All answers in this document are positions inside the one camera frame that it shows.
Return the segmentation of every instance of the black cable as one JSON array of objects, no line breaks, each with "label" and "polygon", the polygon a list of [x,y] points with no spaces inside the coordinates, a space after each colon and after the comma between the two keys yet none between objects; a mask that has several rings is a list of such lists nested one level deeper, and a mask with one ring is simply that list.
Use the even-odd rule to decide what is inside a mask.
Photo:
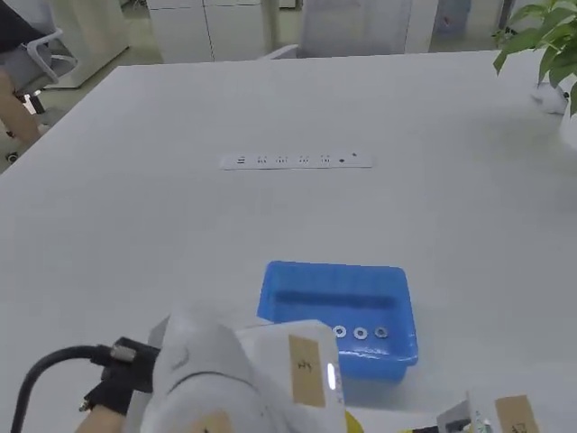
[{"label": "black cable", "polygon": [[18,400],[16,401],[16,409],[14,410],[10,432],[22,433],[32,388],[42,373],[53,365],[70,359],[88,359],[93,364],[108,366],[113,361],[110,351],[111,348],[105,345],[74,345],[44,356],[30,369],[26,377],[24,377],[20,391],[18,392]]}]

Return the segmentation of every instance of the gray floor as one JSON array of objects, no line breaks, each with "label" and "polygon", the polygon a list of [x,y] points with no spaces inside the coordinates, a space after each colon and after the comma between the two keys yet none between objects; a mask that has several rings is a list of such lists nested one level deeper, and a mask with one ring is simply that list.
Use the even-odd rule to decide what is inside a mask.
[{"label": "gray floor", "polygon": [[[470,20],[468,31],[463,37],[434,37],[431,51],[469,51],[490,50],[494,43],[488,36],[487,28],[494,25],[495,0],[473,0],[472,13],[474,20]],[[130,49],[123,52],[106,67],[95,74],[79,89],[55,89],[42,92],[41,101],[46,107],[55,106],[69,111],[80,99],[91,91],[106,75],[119,65],[142,65],[162,63],[154,34],[151,28],[148,10],[143,7],[124,8]],[[279,15],[279,39],[281,45],[296,43],[301,25],[301,12],[294,10],[281,10]],[[9,164],[4,155],[15,149],[15,142],[4,134],[4,127],[0,124],[0,173]]]}]

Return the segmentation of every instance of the wheel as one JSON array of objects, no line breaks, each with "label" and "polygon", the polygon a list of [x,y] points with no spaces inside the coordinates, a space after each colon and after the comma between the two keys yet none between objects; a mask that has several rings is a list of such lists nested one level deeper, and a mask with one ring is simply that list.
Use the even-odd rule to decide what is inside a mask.
[{"label": "wheel", "polygon": [[18,161],[18,153],[17,152],[7,153],[5,158],[8,162],[14,164],[16,161]]}]

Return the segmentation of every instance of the white table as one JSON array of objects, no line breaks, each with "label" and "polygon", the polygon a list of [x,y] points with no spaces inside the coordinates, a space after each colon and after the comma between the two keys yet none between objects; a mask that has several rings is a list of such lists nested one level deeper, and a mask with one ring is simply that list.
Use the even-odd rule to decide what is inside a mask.
[{"label": "white table", "polygon": [[[468,384],[574,361],[577,157],[530,101],[538,59],[497,78],[494,56],[117,69],[0,177],[3,425],[42,355],[144,340],[175,304],[250,315],[271,260],[405,269],[420,361],[392,392],[352,383],[372,407],[442,410]],[[377,165],[217,169],[352,148]],[[49,371],[24,431],[72,431],[98,373]]]}]

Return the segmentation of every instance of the metal washer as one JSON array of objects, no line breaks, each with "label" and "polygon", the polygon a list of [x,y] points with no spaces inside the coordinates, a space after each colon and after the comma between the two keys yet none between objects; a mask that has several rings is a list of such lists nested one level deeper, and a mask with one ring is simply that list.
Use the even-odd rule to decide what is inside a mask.
[{"label": "metal washer", "polygon": [[387,338],[389,336],[389,331],[385,327],[378,327],[375,329],[375,336],[377,338]]},{"label": "metal washer", "polygon": [[357,340],[365,340],[369,336],[369,332],[364,327],[356,327],[353,335]]},{"label": "metal washer", "polygon": [[333,332],[337,338],[343,338],[344,336],[346,336],[346,327],[342,325],[337,325],[336,327],[333,328]]}]

